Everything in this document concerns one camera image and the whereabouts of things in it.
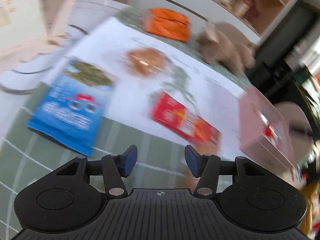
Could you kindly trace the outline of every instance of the white paper sheet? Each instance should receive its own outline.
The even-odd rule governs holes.
[[[46,39],[41,0],[0,0],[0,52]]]
[[[200,116],[222,133],[221,155],[233,159],[242,155],[239,151],[239,127],[237,97],[244,91],[223,75],[189,57],[172,46],[126,27],[115,18],[109,19],[84,38],[66,56],[99,65],[119,77],[115,92],[105,116],[125,125],[137,128],[181,145],[188,141],[150,118],[150,94],[162,88],[163,82],[173,78],[165,73],[152,77],[133,76],[124,64],[122,56],[129,49],[151,46],[164,52],[177,67],[189,76],[186,89],[196,99]],[[44,81],[51,84],[67,58]],[[170,93],[189,108],[181,92]]]

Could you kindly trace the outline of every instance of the circular pad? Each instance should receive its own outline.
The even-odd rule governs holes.
[[[40,207],[49,210],[59,210],[70,206],[75,200],[75,196],[65,189],[49,189],[42,192],[37,203]]]
[[[301,222],[307,204],[304,196],[285,181],[250,176],[227,187],[220,207],[235,224],[260,232],[277,232]]]
[[[76,176],[40,179],[22,190],[14,201],[21,226],[44,232],[78,228],[100,209],[100,193]]]
[[[259,209],[272,210],[280,207],[283,204],[283,196],[272,189],[255,189],[247,194],[248,202]]]

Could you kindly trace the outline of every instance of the blue snack bag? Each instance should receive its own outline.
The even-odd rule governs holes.
[[[54,81],[27,126],[87,156],[116,78],[72,59]]]

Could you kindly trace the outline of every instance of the brown plush toy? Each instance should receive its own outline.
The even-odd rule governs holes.
[[[213,23],[207,23],[206,29],[199,34],[198,41],[205,62],[221,62],[234,75],[238,75],[245,68],[252,68],[255,64],[252,49],[239,42],[233,43],[226,34],[217,30]]]

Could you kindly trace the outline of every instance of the table surface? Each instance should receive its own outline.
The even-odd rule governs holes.
[[[30,64],[23,63],[18,66],[17,71],[10,75],[21,75],[19,84],[7,82],[5,85],[3,79],[0,79],[0,83],[9,91],[29,92],[46,74],[46,71],[43,70],[54,66],[68,49],[84,35],[90,33],[99,23],[126,8],[128,5],[110,0],[78,0],[70,15],[69,39],[66,41],[66,46],[50,55],[40,56]],[[143,32],[139,15],[141,15],[140,11],[130,8],[116,16],[123,24]],[[185,44],[155,35],[151,36],[201,61],[194,37],[191,42]],[[235,77],[219,64],[212,64],[209,67],[242,88],[250,86],[244,75]],[[21,74],[19,72],[37,73]],[[0,92],[0,100],[9,106],[0,110],[0,125],[3,128],[0,134],[3,137],[0,152],[0,239],[11,239],[21,229],[12,208],[17,193],[79,155],[34,133],[25,126],[47,89],[47,85],[40,82],[32,95],[12,95]],[[178,187],[180,181],[184,179],[186,165],[183,146],[105,117],[101,121],[98,134],[92,160],[101,159],[110,152],[121,154],[131,144],[138,146],[137,165],[132,175],[124,180],[129,191],[132,187]],[[231,178],[221,176],[219,183],[218,190],[222,191],[231,183]],[[101,177],[92,178],[91,184],[103,189]]]

